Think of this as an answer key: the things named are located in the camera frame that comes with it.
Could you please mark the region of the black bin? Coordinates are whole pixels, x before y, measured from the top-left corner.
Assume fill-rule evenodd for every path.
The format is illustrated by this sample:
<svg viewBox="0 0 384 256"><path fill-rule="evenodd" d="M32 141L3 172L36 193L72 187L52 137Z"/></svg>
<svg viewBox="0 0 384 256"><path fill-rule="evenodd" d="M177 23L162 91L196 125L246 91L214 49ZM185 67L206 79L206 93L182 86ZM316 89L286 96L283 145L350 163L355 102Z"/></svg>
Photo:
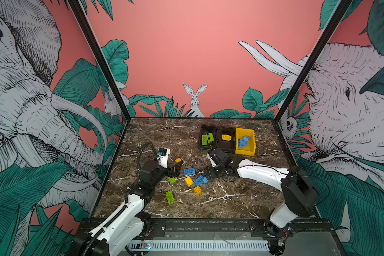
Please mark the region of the black bin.
<svg viewBox="0 0 384 256"><path fill-rule="evenodd" d="M220 127L218 129L218 147L226 153L235 153L236 149L236 129Z"/></svg>
<svg viewBox="0 0 384 256"><path fill-rule="evenodd" d="M200 132L200 140L198 142L198 149L201 150L214 150L218 146L217 135L218 127L202 125Z"/></svg>

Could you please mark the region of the green lego top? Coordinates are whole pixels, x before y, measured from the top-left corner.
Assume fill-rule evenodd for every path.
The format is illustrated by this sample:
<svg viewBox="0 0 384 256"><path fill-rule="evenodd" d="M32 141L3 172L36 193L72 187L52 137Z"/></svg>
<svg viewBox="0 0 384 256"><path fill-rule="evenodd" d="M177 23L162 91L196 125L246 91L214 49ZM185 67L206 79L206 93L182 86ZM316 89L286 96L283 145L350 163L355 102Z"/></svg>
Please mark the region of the green lego top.
<svg viewBox="0 0 384 256"><path fill-rule="evenodd" d="M208 137L206 135L202 135L202 146L206 146L208 144Z"/></svg>
<svg viewBox="0 0 384 256"><path fill-rule="evenodd" d="M208 142L209 142L209 143L214 142L214 136L213 136L213 133L208 133L208 134L207 134L207 137L208 137Z"/></svg>

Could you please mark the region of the yellow plastic bin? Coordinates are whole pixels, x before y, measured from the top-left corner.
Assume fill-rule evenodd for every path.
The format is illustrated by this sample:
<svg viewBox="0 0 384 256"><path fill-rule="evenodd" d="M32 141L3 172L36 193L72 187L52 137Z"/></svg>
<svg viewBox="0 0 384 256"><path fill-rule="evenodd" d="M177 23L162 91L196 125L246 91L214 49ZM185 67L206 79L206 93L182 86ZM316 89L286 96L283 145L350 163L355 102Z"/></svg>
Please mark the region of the yellow plastic bin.
<svg viewBox="0 0 384 256"><path fill-rule="evenodd" d="M250 129L236 128L235 154L254 156L256 152L255 131Z"/></svg>

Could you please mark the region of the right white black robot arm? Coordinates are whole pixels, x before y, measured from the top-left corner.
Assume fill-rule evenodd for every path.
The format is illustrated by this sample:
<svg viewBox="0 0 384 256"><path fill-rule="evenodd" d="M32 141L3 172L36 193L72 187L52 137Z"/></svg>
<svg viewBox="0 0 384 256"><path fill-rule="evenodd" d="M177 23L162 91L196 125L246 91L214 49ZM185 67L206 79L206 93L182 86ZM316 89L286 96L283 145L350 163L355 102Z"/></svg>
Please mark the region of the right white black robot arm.
<svg viewBox="0 0 384 256"><path fill-rule="evenodd" d="M292 166L276 168L255 163L238 155L228 155L221 148L208 152L211 165L205 169L208 179L226 176L254 180L278 189L284 202L276 207L264 222L264 230L270 237L287 236L288 224L297 217L313 215L319 192L305 171Z"/></svg>

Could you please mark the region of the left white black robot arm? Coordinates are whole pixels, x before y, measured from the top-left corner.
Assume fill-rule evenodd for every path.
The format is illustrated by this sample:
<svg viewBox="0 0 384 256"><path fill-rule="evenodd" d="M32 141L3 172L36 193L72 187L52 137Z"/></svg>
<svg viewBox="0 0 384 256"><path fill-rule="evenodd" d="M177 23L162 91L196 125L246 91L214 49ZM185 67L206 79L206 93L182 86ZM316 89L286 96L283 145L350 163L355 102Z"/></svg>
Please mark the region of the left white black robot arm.
<svg viewBox="0 0 384 256"><path fill-rule="evenodd" d="M76 235L68 256L117 256L137 236L146 235L150 215L143 213L155 194L156 186L165 177L180 175L183 161L163 165L163 160L153 159L143 165L137 161L138 179L124 196L124 202L102 223L88 233Z"/></svg>

